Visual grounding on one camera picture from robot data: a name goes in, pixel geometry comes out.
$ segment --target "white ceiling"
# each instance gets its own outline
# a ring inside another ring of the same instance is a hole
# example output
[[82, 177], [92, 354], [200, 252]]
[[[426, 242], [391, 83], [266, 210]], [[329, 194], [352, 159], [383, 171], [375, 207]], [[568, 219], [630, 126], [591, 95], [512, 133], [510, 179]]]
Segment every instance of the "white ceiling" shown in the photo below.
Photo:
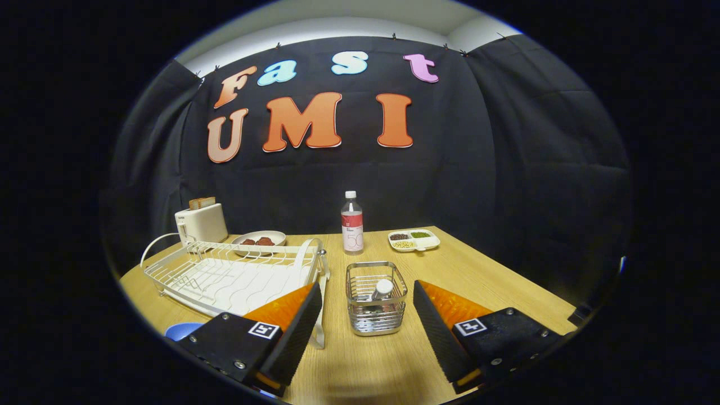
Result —
[[482, 16], [482, 12], [452, 0], [279, 0], [227, 23], [190, 45], [176, 59], [186, 63], [237, 37], [302, 19], [377, 18], [447, 36], [457, 27]]

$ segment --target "white toaster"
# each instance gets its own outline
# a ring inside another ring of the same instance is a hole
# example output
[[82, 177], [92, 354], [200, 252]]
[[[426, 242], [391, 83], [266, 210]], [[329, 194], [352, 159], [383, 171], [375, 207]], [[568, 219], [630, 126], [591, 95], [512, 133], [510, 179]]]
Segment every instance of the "white toaster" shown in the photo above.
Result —
[[228, 237], [225, 216], [219, 203], [199, 210], [182, 210], [175, 213], [175, 223], [180, 233], [180, 241], [190, 245], [195, 241], [222, 242]]

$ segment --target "bottle label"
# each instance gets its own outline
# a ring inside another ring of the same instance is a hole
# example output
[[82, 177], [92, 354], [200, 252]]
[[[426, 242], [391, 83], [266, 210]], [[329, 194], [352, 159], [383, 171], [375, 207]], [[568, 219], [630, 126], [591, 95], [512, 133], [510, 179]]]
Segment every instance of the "bottle label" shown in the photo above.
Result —
[[342, 222], [343, 248], [349, 252], [362, 250], [362, 214], [342, 215]]

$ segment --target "blue bowl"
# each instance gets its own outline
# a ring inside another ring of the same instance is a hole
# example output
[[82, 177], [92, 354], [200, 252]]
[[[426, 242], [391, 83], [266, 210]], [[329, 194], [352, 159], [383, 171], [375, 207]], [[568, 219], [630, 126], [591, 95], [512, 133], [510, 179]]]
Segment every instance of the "blue bowl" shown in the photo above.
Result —
[[184, 324], [173, 325], [165, 331], [165, 336], [177, 342], [185, 336], [191, 334], [195, 331], [195, 329], [201, 327], [202, 325], [204, 324], [199, 322], [186, 322]]

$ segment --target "black curtain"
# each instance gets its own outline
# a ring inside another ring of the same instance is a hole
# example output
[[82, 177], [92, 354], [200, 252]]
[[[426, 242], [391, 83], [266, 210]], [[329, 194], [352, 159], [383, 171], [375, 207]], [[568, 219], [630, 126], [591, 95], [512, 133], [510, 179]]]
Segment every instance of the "black curtain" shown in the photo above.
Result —
[[[346, 50], [368, 54], [364, 72], [332, 73], [331, 58]], [[435, 63], [438, 82], [414, 77], [402, 57], [416, 53]], [[257, 84], [266, 67], [285, 60], [297, 62], [293, 79]], [[237, 97], [215, 109], [222, 80], [251, 66], [258, 71]], [[291, 97], [304, 111], [322, 92], [342, 94], [342, 144], [263, 152], [266, 104]], [[382, 93], [412, 99], [410, 148], [378, 145]], [[207, 124], [226, 118], [226, 146], [228, 116], [240, 108], [249, 110], [240, 150], [216, 164], [207, 155]], [[524, 35], [467, 56], [407, 40], [327, 38], [248, 56], [202, 85], [168, 65], [122, 129], [102, 217], [110, 259], [123, 274], [150, 241], [176, 231], [173, 215], [192, 198], [215, 196], [231, 233], [338, 233], [343, 192], [356, 190], [366, 231], [437, 225], [577, 306], [593, 300], [623, 254], [628, 170], [597, 97]]]
[[495, 259], [594, 307], [631, 225], [629, 163], [612, 119], [575, 72], [525, 35], [485, 44], [467, 62], [495, 144]]
[[[117, 137], [99, 201], [105, 252], [119, 276], [140, 262], [154, 238], [173, 232], [172, 214], [183, 209], [180, 135], [199, 85], [200, 78], [171, 61], [140, 95]], [[179, 241], [167, 239], [152, 252]]]

